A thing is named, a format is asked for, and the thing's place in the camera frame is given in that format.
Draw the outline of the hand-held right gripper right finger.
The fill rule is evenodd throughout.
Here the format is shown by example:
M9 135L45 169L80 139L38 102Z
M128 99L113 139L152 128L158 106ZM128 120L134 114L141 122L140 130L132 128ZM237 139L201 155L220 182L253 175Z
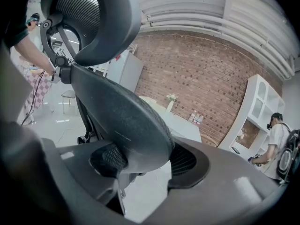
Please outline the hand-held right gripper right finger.
M172 190L170 163L137 177L126 189L127 219L144 225L249 225L279 200L279 186L238 155L186 138L176 141L208 157L207 175L191 188Z

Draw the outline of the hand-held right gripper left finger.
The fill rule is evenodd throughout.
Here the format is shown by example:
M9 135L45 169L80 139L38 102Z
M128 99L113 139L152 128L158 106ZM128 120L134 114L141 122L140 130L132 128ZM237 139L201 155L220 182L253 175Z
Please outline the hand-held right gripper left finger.
M117 207L92 198L53 141L16 123L29 84L0 46L0 211L9 225L124 225Z

